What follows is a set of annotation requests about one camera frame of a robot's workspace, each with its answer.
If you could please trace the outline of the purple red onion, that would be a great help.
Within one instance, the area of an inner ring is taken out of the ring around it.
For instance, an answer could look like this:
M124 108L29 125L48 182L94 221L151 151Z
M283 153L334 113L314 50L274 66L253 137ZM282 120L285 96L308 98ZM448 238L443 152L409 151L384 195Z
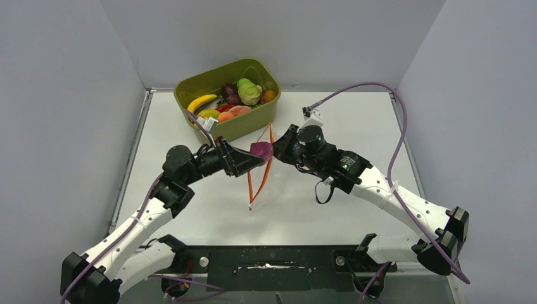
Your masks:
M267 163L274 154L273 145L271 142L259 141L251 143L250 153L263 159L263 163Z

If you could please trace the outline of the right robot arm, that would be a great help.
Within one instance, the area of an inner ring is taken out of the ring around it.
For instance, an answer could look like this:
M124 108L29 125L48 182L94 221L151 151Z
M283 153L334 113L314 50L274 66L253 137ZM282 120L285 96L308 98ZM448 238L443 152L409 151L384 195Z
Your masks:
M291 125L273 143L274 156L300 172L314 175L331 190L368 201L414 231L414 236L380 236L356 253L364 270L384 262L419 262L435 274L455 272L469 231L469 212L448 209L391 181L364 157L326 142L322 128Z

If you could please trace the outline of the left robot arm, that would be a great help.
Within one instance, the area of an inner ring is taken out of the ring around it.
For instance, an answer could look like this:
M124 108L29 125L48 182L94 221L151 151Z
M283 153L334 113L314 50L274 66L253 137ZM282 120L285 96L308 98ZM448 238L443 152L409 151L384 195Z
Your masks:
M60 302L117 303L132 286L171 266L183 246L174 237L165 237L145 252L138 249L185 209L194 196L190 184L219 171L239 177L266 164L273 152L269 142L255 142L245 151L223 137L197 153L184 145L172 147L141 206L97 245L64 259Z

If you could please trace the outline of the clear zip top bag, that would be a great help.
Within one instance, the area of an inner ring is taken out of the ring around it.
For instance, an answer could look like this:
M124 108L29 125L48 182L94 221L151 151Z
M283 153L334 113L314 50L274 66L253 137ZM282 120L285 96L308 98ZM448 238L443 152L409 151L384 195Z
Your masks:
M268 123L267 126L264 128L262 133L258 136L257 140L254 142L259 141L267 141L270 143L274 142L274 131L272 129L272 124ZM262 193L263 188L265 187L265 184L268 180L270 169L272 165L272 158L267 162L261 165L258 168L255 168L247 173L248 178L248 189L249 189L249 203L248 203L248 211L252 211L253 205L255 201L257 200L257 197L259 197L260 193Z

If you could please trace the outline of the green cabbage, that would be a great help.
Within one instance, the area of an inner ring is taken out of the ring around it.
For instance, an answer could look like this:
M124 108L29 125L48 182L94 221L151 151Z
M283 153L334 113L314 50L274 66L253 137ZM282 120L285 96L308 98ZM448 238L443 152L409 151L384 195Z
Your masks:
M248 106L255 105L262 96L263 89L251 80L242 78L237 81L237 93L241 101Z

